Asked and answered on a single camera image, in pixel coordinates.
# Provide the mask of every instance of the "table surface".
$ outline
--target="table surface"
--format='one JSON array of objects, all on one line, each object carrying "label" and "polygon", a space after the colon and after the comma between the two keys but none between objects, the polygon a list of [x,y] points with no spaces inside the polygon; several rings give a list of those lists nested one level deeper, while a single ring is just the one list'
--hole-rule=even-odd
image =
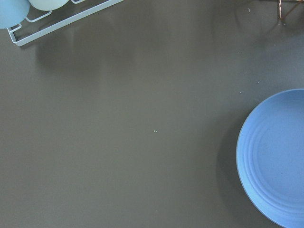
[{"label": "table surface", "polygon": [[22,47],[1,30],[0,227],[278,228],[235,158],[250,111],[304,87],[304,9],[276,7],[125,0]]}]

